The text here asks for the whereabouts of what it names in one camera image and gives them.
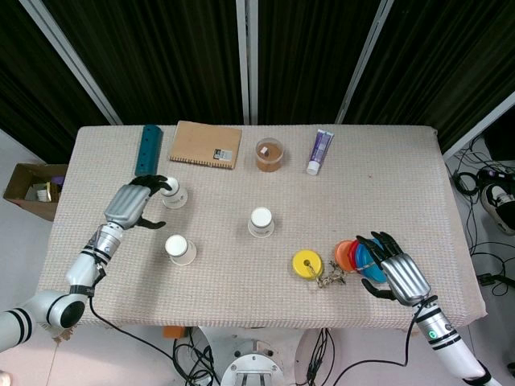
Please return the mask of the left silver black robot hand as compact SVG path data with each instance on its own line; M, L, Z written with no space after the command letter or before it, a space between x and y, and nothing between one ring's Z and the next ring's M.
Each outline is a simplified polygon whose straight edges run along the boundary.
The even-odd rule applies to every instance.
M142 213L149 199L160 189L171 191L167 177L162 175L143 175L123 185L115 194L104 215L107 222L115 223L124 230L135 226L157 230L166 225L144 219Z

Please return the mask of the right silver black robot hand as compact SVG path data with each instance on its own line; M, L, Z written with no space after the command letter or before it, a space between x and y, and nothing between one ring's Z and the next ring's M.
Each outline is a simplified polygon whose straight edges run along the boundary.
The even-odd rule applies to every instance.
M371 234L379 244L363 236L357 236L356 239L384 273L389 289L378 289L367 278L362 278L361 284L375 298L398 301L404 306L416 306L426 301L430 297L431 286L411 256L401 249L390 234Z

